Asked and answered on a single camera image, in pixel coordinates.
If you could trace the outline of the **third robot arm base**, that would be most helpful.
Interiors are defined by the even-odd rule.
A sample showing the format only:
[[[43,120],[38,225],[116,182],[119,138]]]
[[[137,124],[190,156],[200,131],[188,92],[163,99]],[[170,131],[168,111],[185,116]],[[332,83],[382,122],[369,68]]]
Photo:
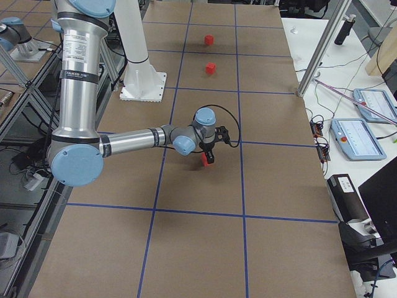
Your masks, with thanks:
[[[1,46],[21,62],[38,62],[47,52],[46,44],[34,40],[18,17],[1,19]]]

